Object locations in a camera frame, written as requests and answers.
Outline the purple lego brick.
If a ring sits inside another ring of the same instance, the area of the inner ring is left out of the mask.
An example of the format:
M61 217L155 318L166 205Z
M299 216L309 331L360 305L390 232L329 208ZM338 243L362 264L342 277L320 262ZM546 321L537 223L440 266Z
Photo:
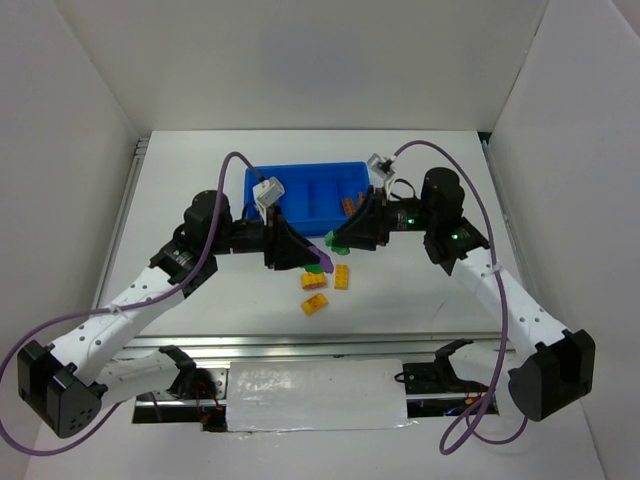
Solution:
M306 266L305 269L309 273L319 274L319 273L333 273L334 265L331 258L322 250L320 250L316 246L312 246L309 250L314 253L318 257L318 262L316 264L312 264Z

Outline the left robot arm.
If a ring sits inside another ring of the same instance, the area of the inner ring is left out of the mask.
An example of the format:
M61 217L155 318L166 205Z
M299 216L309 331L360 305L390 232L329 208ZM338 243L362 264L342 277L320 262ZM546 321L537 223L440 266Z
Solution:
M47 346L32 339L19 349L19 396L59 438L67 439L109 404L146 390L186 393L197 367L179 348L160 347L135 360L114 357L212 277L217 256L256 252L275 271L333 269L329 257L289 225L279 204L269 205L263 220L235 220L223 193L197 194L169 242L110 304Z

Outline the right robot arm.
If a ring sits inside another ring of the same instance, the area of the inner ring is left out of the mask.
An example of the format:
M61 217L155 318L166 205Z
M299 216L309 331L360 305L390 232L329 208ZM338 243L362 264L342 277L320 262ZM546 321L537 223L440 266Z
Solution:
M431 262L508 324L508 341L524 360L509 371L508 391L526 418L540 422L591 392L595 341L547 313L499 265L491 242L464 217L464 199L458 174L445 167L425 174L418 198L391 200L383 189L370 187L331 244L373 251L393 232L423 233Z

